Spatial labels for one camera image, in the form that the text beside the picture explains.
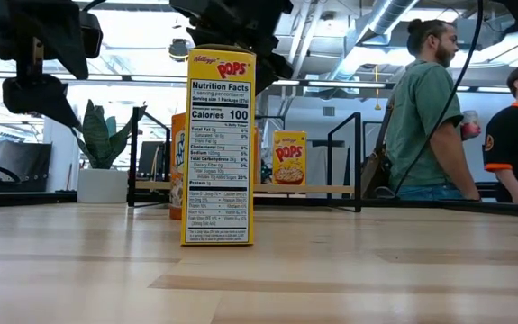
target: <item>nutrition facts label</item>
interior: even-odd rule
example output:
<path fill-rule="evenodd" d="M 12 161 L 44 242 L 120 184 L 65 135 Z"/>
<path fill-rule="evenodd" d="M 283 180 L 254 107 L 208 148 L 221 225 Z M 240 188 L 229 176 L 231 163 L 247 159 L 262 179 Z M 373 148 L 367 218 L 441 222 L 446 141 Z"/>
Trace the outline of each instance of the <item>nutrition facts label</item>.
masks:
<path fill-rule="evenodd" d="M 250 83 L 190 82 L 186 242 L 248 242 Z"/>

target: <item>white planter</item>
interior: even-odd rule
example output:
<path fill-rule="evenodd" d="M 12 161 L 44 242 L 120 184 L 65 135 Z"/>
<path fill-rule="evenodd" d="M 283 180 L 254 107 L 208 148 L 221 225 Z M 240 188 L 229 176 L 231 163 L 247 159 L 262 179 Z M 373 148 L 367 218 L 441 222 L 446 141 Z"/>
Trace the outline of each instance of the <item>white planter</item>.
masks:
<path fill-rule="evenodd" d="M 89 168 L 78 173 L 79 203 L 126 203 L 127 192 L 126 171 Z"/>

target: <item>desk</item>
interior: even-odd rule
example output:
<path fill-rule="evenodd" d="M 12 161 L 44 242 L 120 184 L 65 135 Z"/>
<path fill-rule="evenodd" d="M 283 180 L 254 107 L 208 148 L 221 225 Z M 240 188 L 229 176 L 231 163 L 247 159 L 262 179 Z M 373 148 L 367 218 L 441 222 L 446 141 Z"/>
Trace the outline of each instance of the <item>desk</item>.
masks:
<path fill-rule="evenodd" d="M 180 247 L 163 206 L 0 208 L 0 322 L 518 323 L 518 218 L 257 207 Z"/>

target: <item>green leaves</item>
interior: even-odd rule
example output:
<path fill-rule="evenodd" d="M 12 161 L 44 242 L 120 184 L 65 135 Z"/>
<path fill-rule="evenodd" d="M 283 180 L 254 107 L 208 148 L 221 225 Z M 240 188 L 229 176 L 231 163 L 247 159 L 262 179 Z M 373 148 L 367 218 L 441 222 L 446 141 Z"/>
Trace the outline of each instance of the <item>green leaves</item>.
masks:
<path fill-rule="evenodd" d="M 146 112 L 147 106 L 139 108 L 139 120 Z M 75 130 L 70 131 L 77 138 L 80 150 L 85 153 L 90 166 L 95 169 L 110 169 L 113 162 L 126 148 L 131 132 L 132 119 L 116 132 L 116 119 L 110 117 L 105 121 L 105 110 L 102 106 L 95 106 L 92 101 L 86 105 L 85 117 L 82 125 L 83 140 Z"/>

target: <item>green t-shirt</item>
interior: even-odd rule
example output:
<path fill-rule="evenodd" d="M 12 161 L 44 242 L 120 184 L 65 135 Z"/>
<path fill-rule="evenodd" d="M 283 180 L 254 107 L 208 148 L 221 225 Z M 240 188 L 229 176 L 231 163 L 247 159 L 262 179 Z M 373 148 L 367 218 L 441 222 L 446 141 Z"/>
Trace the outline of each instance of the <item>green t-shirt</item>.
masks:
<path fill-rule="evenodd" d="M 386 155 L 393 164 L 391 186 L 398 185 L 416 159 L 453 86 L 452 78 L 440 64 L 417 60 L 406 67 L 406 73 L 396 85 L 395 106 L 385 136 Z M 454 95 L 441 123 L 451 121 L 458 127 L 462 119 L 459 99 Z M 449 181 L 431 148 L 427 148 L 404 180 L 404 185 L 437 185 Z"/>

